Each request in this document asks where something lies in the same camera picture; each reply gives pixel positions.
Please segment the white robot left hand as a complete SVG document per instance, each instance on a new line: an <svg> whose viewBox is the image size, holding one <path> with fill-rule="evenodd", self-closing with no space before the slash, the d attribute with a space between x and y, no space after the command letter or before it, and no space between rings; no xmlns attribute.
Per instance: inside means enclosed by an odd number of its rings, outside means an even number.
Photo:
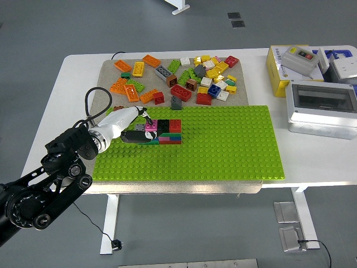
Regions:
<svg viewBox="0 0 357 268"><path fill-rule="evenodd" d="M98 125L89 130L89 133L96 137L102 146L110 145L112 139L121 138L125 143L148 143L159 137L161 131L129 131L126 128L142 116L147 123L153 125L153 121L147 113L147 108L134 106L122 108L111 112Z"/></svg>

